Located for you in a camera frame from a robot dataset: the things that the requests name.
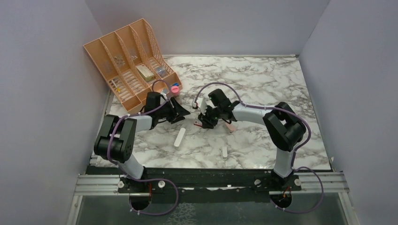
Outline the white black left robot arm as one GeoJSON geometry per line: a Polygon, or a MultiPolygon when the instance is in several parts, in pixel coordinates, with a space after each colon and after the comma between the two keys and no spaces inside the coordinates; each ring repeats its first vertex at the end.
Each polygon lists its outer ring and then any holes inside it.
{"type": "Polygon", "coordinates": [[[187,115],[190,112],[174,97],[165,98],[158,92],[150,91],[143,112],[122,117],[108,114],[104,117],[93,151],[118,166],[130,178],[129,185],[135,192],[143,192],[148,181],[143,177],[145,167],[133,156],[136,133],[152,130],[161,122],[177,123],[187,115]]]}

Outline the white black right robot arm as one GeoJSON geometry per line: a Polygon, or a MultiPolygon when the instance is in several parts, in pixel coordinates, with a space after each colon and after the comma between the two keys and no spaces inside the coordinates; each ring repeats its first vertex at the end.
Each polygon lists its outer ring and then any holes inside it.
{"type": "Polygon", "coordinates": [[[304,134],[311,133],[308,124],[285,102],[276,106],[248,105],[240,99],[231,102],[221,89],[210,92],[208,97],[212,105],[199,97],[192,101],[192,107],[200,110],[198,119],[202,127],[213,129],[219,120],[264,125],[277,149],[276,162],[271,172],[271,186],[278,191],[288,187],[294,173],[296,151],[306,143],[304,134]]]}

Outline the red staple box sleeve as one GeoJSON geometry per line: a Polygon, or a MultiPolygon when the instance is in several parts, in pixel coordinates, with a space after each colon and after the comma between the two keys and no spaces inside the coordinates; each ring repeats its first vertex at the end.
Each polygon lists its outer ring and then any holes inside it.
{"type": "Polygon", "coordinates": [[[202,127],[202,123],[198,120],[194,121],[193,123],[195,126],[202,127]]]}

